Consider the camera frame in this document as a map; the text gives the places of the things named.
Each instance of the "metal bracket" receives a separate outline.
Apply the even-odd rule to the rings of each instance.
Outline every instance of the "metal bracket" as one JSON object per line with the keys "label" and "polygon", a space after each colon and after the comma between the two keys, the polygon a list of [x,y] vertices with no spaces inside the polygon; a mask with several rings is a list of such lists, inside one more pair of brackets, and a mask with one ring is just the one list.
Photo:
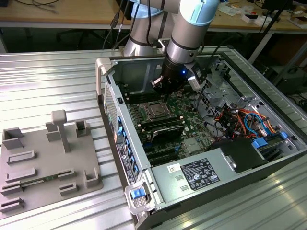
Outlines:
{"label": "metal bracket", "polygon": [[101,76],[108,74],[112,67],[113,63],[108,57],[101,57],[96,60],[96,92],[98,96],[101,95]]}
{"label": "metal bracket", "polygon": [[[141,205],[141,202],[138,202],[136,200],[133,200],[131,197],[131,191],[136,190],[136,189],[140,189],[143,188],[146,191],[147,194],[147,203],[145,203],[144,205]],[[128,185],[125,188],[125,197],[128,203],[128,207],[129,207],[129,211],[131,212],[131,214],[136,215],[139,214],[141,212],[147,212],[147,211],[151,211],[155,208],[155,199],[154,196],[151,195],[151,193],[149,192],[148,186],[146,184],[146,180],[144,179],[144,176],[142,177],[141,180],[139,180],[138,182],[132,184],[132,185]],[[134,201],[137,201],[136,203],[140,204],[139,207],[136,207],[134,204]]]}
{"label": "metal bracket", "polygon": [[166,50],[167,50],[167,47],[168,47],[168,44],[170,42],[170,38],[161,38],[158,40],[158,42],[161,44],[162,48],[161,48],[161,51],[164,53]]}

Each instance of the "white sticker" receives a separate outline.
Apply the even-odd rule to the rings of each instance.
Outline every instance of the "white sticker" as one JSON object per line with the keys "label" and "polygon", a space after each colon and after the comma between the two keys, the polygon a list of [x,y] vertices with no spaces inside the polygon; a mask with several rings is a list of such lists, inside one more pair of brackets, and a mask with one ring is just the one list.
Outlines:
{"label": "white sticker", "polygon": [[173,173],[173,172],[176,172],[176,171],[181,170],[180,164],[179,164],[179,163],[177,163],[177,164],[172,164],[172,165],[168,165],[167,169],[168,169],[168,171],[169,171],[170,173]]}

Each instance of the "table leg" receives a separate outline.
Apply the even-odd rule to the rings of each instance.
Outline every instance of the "table leg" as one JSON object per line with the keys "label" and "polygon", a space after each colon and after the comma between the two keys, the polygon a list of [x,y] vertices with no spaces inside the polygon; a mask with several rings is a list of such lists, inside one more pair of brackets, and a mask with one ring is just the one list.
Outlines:
{"label": "table leg", "polygon": [[295,65],[295,63],[306,53],[307,51],[307,42],[305,42],[294,57],[287,63],[283,70],[272,80],[274,85],[277,85],[281,79],[283,79],[284,74],[286,74],[289,69]]}
{"label": "table leg", "polygon": [[261,53],[261,51],[263,50],[263,48],[266,46],[266,44],[268,43],[268,41],[270,40],[270,38],[272,37],[274,33],[273,32],[268,32],[265,37],[262,39],[262,41],[259,43],[259,45],[257,46],[257,48],[255,49],[254,53],[250,56],[250,58],[248,59],[250,64],[253,64],[254,61],[256,60],[256,58],[259,56],[259,54]]}
{"label": "table leg", "polygon": [[5,47],[2,34],[0,33],[0,54],[5,54],[5,53],[7,53],[7,49]]}

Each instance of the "wire bundle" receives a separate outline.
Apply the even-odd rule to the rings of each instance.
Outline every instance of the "wire bundle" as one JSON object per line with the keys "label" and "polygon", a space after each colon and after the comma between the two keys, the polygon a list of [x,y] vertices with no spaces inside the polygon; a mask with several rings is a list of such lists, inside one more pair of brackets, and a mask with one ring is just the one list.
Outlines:
{"label": "wire bundle", "polygon": [[252,129],[253,126],[256,125],[256,121],[261,123],[267,135],[276,133],[268,118],[256,111],[238,109],[237,113],[234,114],[230,109],[224,109],[214,118],[214,120],[220,123],[229,123],[229,126],[226,128],[225,135],[231,139],[236,137],[259,137],[259,133]]}

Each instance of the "robotic arm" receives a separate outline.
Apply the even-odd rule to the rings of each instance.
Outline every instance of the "robotic arm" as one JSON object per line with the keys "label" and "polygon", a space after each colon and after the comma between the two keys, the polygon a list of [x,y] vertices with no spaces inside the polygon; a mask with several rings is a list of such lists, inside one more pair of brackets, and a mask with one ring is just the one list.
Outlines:
{"label": "robotic arm", "polygon": [[[165,2],[164,5],[166,5],[168,1],[174,2],[174,0],[161,2]],[[192,85],[194,90],[197,90],[197,86],[205,80],[195,57],[215,16],[218,4],[219,0],[181,0],[179,9],[178,4],[174,4],[174,8],[178,9],[178,15],[167,47],[162,72],[159,78],[151,82],[153,88],[161,94],[162,101],[165,102],[172,92],[176,92],[185,84],[189,71],[192,72],[194,79]],[[171,11],[172,7],[169,4],[167,6]]]}

